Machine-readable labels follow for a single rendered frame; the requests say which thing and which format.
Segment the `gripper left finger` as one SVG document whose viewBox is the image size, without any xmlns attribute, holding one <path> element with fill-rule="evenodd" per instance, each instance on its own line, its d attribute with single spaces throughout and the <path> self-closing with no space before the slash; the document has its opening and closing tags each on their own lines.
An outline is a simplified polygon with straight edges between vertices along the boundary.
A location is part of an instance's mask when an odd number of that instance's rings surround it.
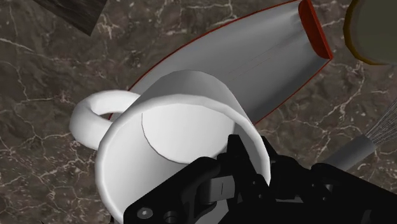
<svg viewBox="0 0 397 224">
<path fill-rule="evenodd" d="M 268 199 L 268 185 L 258 174 L 240 136 L 228 137 L 226 152 L 200 157 L 126 208 L 124 224 L 196 224 L 226 200 L 232 218 L 247 221 Z"/>
</svg>

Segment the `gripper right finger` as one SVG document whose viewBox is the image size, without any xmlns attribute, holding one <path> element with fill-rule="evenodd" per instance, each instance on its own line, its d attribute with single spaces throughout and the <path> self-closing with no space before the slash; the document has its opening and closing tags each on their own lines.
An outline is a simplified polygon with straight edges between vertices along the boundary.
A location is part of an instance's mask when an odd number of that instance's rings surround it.
<svg viewBox="0 0 397 224">
<path fill-rule="evenodd" d="M 306 169 L 263 143 L 277 199 L 272 224 L 397 224 L 397 194 L 328 164 Z"/>
</svg>

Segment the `white mug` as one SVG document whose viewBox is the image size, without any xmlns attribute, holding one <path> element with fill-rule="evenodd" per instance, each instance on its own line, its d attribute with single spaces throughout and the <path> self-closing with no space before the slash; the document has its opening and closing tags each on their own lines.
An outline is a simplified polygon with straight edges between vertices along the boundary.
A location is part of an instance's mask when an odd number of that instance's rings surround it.
<svg viewBox="0 0 397 224">
<path fill-rule="evenodd" d="M 107 90 L 79 102 L 69 122 L 80 144 L 97 151 L 95 182 L 119 224 L 126 208 L 199 157 L 215 157 L 239 134 L 257 172 L 270 179 L 265 145 L 219 79 L 176 71 L 136 94 Z"/>
</svg>

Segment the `grey whisk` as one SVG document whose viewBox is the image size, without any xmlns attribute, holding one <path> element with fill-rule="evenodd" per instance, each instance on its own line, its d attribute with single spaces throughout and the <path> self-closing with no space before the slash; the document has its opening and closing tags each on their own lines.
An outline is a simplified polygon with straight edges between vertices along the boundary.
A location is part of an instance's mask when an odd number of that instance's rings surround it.
<svg viewBox="0 0 397 224">
<path fill-rule="evenodd" d="M 349 141 L 323 160 L 323 163 L 347 171 L 374 153 L 378 146 L 395 138 L 397 138 L 397 98 L 366 133 Z"/>
</svg>

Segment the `olive round bowl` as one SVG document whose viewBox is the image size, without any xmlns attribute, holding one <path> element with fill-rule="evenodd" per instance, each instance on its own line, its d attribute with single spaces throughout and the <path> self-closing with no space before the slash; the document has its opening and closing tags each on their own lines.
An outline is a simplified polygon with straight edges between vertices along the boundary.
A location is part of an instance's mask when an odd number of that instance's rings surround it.
<svg viewBox="0 0 397 224">
<path fill-rule="evenodd" d="M 346 46 L 358 60 L 397 66 L 397 0 L 352 0 L 343 32 Z"/>
</svg>

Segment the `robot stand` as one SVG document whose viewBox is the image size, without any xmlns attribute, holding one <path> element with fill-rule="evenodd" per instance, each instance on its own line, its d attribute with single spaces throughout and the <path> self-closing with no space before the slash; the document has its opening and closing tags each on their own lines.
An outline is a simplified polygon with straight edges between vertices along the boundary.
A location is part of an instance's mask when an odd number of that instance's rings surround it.
<svg viewBox="0 0 397 224">
<path fill-rule="evenodd" d="M 33 0 L 90 36 L 108 0 Z"/>
</svg>

